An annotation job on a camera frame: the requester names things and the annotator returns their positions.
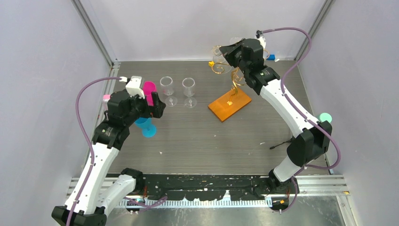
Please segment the clear wine glass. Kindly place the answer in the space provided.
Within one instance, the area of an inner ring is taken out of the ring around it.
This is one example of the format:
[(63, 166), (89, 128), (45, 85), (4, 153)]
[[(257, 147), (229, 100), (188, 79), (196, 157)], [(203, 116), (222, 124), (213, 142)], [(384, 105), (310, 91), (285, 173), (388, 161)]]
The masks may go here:
[(177, 104), (177, 98), (173, 96), (175, 92), (173, 79), (169, 76), (162, 77), (160, 79), (160, 86), (163, 94), (166, 96), (165, 104), (169, 107), (175, 106)]
[(188, 108), (194, 108), (197, 104), (197, 100), (194, 98), (196, 83), (193, 78), (184, 78), (182, 81), (182, 86), (184, 88), (184, 95), (186, 99), (184, 100), (184, 105)]

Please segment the blue wine glass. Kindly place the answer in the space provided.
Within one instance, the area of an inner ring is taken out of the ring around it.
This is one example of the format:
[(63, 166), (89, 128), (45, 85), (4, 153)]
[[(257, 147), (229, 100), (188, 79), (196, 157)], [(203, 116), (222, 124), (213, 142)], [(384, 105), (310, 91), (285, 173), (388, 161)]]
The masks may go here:
[(142, 135), (146, 138), (155, 136), (157, 128), (152, 124), (151, 118), (138, 118), (134, 124), (141, 129)]

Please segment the pink wine glass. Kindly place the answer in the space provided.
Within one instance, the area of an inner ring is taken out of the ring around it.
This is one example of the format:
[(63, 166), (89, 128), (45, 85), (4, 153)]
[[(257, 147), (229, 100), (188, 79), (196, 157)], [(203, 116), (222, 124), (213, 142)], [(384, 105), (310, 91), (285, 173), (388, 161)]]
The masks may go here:
[(143, 85), (143, 92), (149, 106), (153, 106), (152, 92), (156, 92), (156, 85), (152, 81), (145, 81)]

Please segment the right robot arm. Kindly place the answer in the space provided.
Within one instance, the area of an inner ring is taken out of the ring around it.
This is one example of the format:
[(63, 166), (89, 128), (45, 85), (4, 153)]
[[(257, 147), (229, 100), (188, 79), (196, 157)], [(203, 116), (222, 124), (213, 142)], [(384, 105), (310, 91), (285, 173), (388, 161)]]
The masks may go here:
[(263, 46), (258, 39), (242, 39), (219, 50), (226, 62), (239, 69), (246, 84), (266, 100), (286, 122), (294, 140), (285, 159), (269, 173), (269, 188), (281, 193), (287, 181), (309, 162), (327, 152), (332, 125), (320, 122), (291, 95), (282, 78), (265, 65)]

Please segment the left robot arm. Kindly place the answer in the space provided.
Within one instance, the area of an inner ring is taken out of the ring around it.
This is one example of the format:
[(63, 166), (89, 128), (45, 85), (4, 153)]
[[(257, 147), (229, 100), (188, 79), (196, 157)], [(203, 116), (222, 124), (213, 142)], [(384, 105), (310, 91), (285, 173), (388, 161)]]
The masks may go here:
[(96, 127), (89, 141), (91, 152), (72, 194), (63, 206), (55, 206), (52, 218), (61, 226), (104, 226), (112, 210), (129, 193), (144, 190), (143, 173), (126, 168), (106, 190), (101, 187), (108, 170), (129, 136), (129, 128), (139, 118), (161, 118), (166, 108), (157, 92), (153, 104), (124, 89), (111, 94), (106, 118)]

